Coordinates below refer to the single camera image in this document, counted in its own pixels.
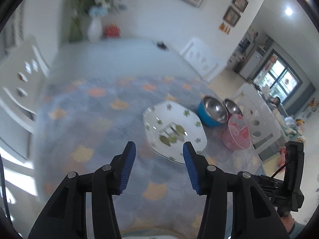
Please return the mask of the right hand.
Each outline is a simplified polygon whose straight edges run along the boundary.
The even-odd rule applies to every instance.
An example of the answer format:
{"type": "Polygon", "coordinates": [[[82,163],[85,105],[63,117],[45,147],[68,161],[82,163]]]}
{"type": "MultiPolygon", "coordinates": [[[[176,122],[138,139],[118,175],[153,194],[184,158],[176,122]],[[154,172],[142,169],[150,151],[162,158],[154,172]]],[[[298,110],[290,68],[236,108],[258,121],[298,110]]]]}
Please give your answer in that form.
{"type": "Polygon", "coordinates": [[[295,220],[292,215],[289,213],[288,215],[282,216],[281,221],[283,222],[287,232],[290,233],[295,224],[295,220]]]}

